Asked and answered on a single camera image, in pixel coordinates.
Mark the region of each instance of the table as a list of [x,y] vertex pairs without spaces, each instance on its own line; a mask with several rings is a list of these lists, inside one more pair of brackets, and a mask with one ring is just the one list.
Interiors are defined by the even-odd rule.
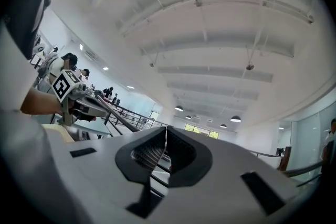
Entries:
[[[55,117],[52,121],[58,122],[62,117],[61,115],[55,114]],[[79,130],[83,130],[89,133],[94,133],[97,135],[108,136],[111,135],[109,129],[104,125],[103,120],[101,118],[97,118],[95,121],[76,121],[72,127],[77,128]]]

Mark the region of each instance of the lamp shade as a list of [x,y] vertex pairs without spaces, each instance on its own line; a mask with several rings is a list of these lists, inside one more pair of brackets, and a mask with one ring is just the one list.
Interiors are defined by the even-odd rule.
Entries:
[[183,107],[181,107],[180,105],[176,106],[175,109],[176,109],[177,111],[183,111]]
[[231,121],[233,121],[233,122],[241,122],[241,118],[239,116],[233,116],[231,118]]

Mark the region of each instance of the forearm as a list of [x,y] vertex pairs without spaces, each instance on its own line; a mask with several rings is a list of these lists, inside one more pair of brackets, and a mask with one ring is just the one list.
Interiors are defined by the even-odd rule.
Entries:
[[61,113],[61,104],[55,95],[31,88],[22,104],[21,111],[29,115]]

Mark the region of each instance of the ceiling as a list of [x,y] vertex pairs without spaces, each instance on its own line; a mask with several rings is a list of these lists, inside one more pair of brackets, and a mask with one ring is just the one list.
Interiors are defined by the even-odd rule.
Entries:
[[[96,27],[104,22],[104,35],[113,32],[126,47],[109,52],[116,57],[127,49],[125,59],[118,58],[128,65],[117,68],[123,63],[115,58],[111,65],[120,62],[111,72],[117,69],[163,106],[181,105],[184,112],[176,111],[178,117],[199,115],[213,119],[212,125],[228,124],[230,131],[238,127],[229,121],[233,115],[244,120],[246,111],[283,81],[305,49],[314,21],[313,0],[69,1],[85,18],[95,18]],[[57,0],[52,8],[73,29],[78,22],[66,19],[64,2]],[[76,32],[83,38],[79,28]],[[107,57],[99,42],[86,44]],[[128,70],[135,61],[141,63]],[[246,70],[248,63],[252,71]],[[143,73],[154,83],[140,79]],[[164,91],[155,84],[164,85]]]

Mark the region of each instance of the recessed light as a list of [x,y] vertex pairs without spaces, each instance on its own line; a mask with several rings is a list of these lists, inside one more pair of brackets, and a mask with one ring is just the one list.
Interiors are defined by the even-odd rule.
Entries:
[[241,118],[239,116],[233,116],[231,118],[231,121],[233,121],[233,122],[241,122]]
[[177,111],[183,111],[183,107],[181,107],[180,105],[178,105],[177,107],[175,107],[175,109],[176,109]]

